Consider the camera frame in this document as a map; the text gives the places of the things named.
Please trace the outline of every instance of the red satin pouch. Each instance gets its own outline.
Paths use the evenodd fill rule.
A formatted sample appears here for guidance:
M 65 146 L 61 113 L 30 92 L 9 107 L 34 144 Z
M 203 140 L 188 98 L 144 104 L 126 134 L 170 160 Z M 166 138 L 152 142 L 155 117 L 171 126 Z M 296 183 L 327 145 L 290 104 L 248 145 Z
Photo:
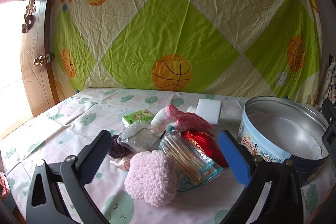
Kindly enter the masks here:
M 199 147 L 209 158 L 213 159 L 221 167 L 229 167 L 217 143 L 205 132 L 192 132 L 186 130 L 182 136 Z

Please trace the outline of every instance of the wooden door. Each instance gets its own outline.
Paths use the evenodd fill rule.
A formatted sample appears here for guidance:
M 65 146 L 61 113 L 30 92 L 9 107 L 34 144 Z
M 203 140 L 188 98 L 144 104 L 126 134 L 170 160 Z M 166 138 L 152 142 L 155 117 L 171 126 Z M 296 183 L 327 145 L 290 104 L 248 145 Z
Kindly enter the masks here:
M 29 0 L 28 19 L 22 15 L 21 70 L 34 117 L 59 103 L 50 52 L 50 13 L 53 0 Z

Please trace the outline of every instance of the brass door knob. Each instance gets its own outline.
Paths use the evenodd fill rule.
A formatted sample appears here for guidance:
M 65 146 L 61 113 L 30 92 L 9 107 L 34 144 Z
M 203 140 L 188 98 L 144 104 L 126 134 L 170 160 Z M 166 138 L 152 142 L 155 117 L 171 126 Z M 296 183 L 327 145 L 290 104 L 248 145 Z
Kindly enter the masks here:
M 43 66 L 44 63 L 50 63 L 55 60 L 55 55 L 54 54 L 47 54 L 45 56 L 40 55 L 39 58 L 34 59 L 34 66 L 38 67 Z
M 44 64 L 44 59 L 43 59 L 43 56 L 42 56 L 42 55 L 40 55 L 39 58 L 35 58 L 35 59 L 34 59 L 34 66 L 35 66 L 35 67 L 38 67 L 39 65 L 40 65 L 40 66 L 43 66 L 43 64 Z

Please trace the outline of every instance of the metal tin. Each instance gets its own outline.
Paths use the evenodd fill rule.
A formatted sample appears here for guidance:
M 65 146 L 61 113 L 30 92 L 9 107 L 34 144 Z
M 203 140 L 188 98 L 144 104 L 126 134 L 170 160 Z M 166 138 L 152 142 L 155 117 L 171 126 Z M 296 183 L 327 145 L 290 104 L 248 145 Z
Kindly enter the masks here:
M 321 140 L 327 127 L 322 115 L 303 105 L 277 97 L 256 97 L 244 106 L 237 141 L 266 161 L 291 159 L 304 186 L 329 155 Z

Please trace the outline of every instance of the plastic packaging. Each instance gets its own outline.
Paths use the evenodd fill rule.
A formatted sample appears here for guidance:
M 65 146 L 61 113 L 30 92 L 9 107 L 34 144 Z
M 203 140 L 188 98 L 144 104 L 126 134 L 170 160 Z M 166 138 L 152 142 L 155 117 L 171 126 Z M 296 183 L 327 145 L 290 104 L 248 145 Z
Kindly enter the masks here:
M 121 118 L 123 125 L 125 127 L 129 127 L 130 124 L 134 123 L 137 120 L 141 120 L 144 122 L 151 122 L 151 120 L 153 120 L 154 118 L 154 114 L 152 112 L 150 112 L 147 109 L 141 109 L 137 112 L 133 112 L 131 114 L 128 114 L 124 117 Z
M 182 137 L 179 131 L 166 133 L 159 144 L 159 149 L 171 155 L 177 163 L 179 192 L 201 186 L 224 172 L 223 168 L 201 149 Z
M 164 131 L 148 122 L 135 121 L 119 135 L 117 143 L 134 153 L 156 150 Z

